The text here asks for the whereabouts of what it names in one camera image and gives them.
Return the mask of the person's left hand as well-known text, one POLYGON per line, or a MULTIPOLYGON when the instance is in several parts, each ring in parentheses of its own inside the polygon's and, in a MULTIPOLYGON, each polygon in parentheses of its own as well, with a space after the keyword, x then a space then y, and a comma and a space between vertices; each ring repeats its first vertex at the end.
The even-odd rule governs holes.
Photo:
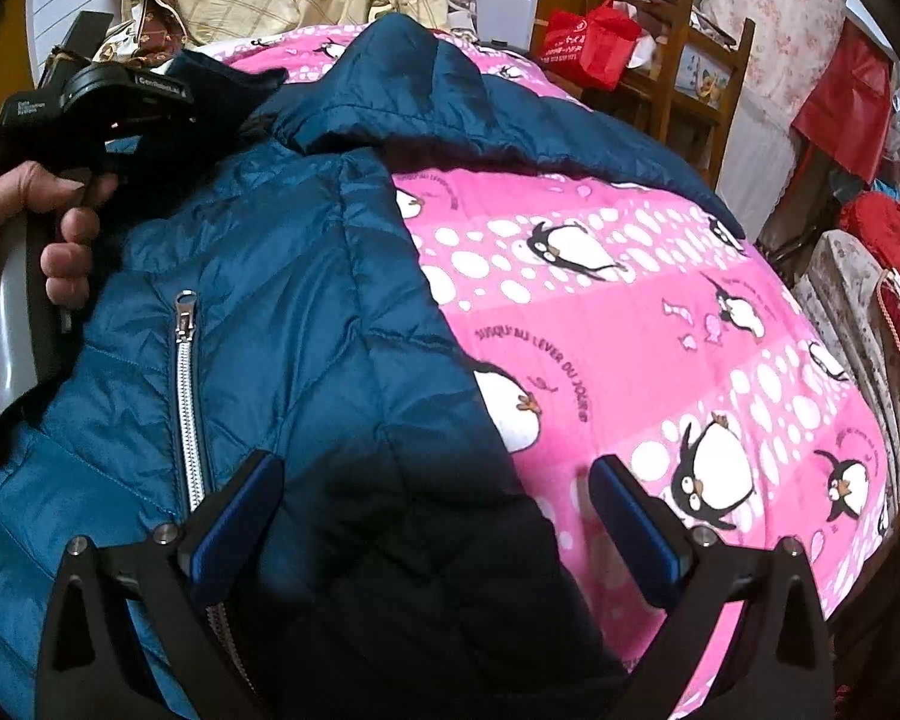
POLYGON ((0 177, 0 232, 24 211, 52 215, 59 221, 58 238, 41 251, 38 261, 52 304, 80 309, 89 300, 92 242, 100 232, 95 209, 117 187, 115 174, 84 184, 55 176, 35 161, 25 161, 0 177))

